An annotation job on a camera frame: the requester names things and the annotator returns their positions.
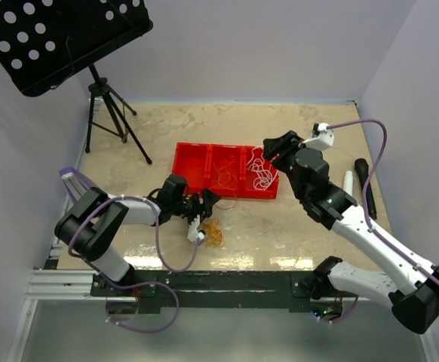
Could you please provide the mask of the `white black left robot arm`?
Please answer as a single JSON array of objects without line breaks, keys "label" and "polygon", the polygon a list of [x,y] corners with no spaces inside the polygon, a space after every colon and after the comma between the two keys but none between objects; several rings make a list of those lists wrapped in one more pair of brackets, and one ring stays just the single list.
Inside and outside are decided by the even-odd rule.
[{"label": "white black left robot arm", "polygon": [[207,237],[201,223],[212,216],[221,198],[209,189],[189,194],[186,179],[176,174],[146,198],[113,196],[91,187],[58,221],[54,235],[67,245],[70,256],[105,275],[111,291],[126,296],[134,288],[134,267],[112,246],[120,227],[147,225],[158,233],[160,225],[177,216],[187,221],[187,239],[198,247]]}]

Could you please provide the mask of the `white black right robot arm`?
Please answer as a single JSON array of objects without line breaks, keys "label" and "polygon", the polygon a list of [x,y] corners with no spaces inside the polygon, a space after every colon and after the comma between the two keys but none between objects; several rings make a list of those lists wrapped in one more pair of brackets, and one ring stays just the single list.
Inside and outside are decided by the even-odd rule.
[{"label": "white black right robot arm", "polygon": [[439,264],[403,245],[330,181],[330,166],[322,152],[332,144],[329,130],[308,140],[289,131],[262,142],[262,156],[287,176],[307,215],[351,242],[380,268],[368,271],[331,256],[314,270],[314,290],[322,296],[340,291],[377,302],[408,330],[423,334],[439,316]]}]

